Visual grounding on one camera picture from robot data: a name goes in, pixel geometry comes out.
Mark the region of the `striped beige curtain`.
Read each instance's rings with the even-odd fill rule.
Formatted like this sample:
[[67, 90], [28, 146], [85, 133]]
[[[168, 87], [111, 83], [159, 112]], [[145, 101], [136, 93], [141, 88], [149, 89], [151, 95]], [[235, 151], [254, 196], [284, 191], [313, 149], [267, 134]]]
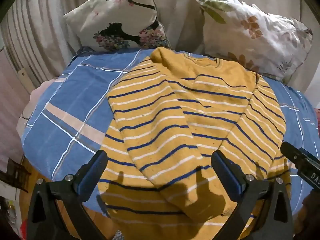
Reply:
[[76, 2], [15, 0], [1, 22], [9, 59], [34, 87], [60, 76], [81, 46], [63, 18]]

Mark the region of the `blue plaid bed sheet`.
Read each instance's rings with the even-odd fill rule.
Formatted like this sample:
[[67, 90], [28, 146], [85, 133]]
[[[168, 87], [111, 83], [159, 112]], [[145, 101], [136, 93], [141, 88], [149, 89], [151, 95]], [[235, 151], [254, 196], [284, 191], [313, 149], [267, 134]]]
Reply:
[[[22, 135], [26, 158], [46, 178], [61, 180], [87, 163], [100, 149], [113, 114], [104, 97], [108, 89], [154, 49], [128, 49], [117, 53], [83, 48], [40, 96]], [[287, 121], [284, 140], [319, 159], [315, 109], [300, 91], [277, 80], [264, 79], [280, 103]], [[311, 186], [291, 168], [293, 214], [302, 207]]]

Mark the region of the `yellow striped knit sweater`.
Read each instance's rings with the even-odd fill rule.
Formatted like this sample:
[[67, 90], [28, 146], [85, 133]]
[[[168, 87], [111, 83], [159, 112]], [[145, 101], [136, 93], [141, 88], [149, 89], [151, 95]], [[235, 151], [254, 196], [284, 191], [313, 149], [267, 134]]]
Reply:
[[125, 239], [212, 239], [236, 207], [212, 169], [215, 150], [291, 190], [285, 116], [264, 78], [237, 62], [157, 48], [107, 100], [98, 188]]

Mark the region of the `white pillow with leaf print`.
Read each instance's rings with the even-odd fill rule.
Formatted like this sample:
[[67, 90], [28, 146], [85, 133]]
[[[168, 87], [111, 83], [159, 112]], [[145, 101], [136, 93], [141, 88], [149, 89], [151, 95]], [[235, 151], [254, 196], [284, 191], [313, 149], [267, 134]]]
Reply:
[[204, 15], [204, 52], [276, 80], [291, 76], [310, 52], [311, 29], [239, 0], [196, 0]]

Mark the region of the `beige padded headboard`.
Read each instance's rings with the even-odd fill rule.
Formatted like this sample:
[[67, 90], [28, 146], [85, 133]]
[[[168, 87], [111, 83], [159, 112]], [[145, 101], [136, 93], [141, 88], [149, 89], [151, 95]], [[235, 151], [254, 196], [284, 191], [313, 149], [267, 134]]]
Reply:
[[[88, 0], [80, 0], [82, 5]], [[169, 47], [204, 53], [203, 11], [196, 0], [153, 0], [158, 21], [163, 25]], [[306, 90], [319, 67], [319, 24], [304, 0], [239, 0], [256, 5], [267, 14], [294, 18], [311, 29], [312, 46], [304, 63], [282, 81]]]

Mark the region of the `white pillow with tree print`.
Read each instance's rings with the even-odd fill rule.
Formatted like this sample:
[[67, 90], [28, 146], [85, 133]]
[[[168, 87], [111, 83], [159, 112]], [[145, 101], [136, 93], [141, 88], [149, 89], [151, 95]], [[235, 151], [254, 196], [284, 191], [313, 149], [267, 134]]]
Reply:
[[153, 0], [88, 0], [63, 18], [95, 51], [169, 47]]

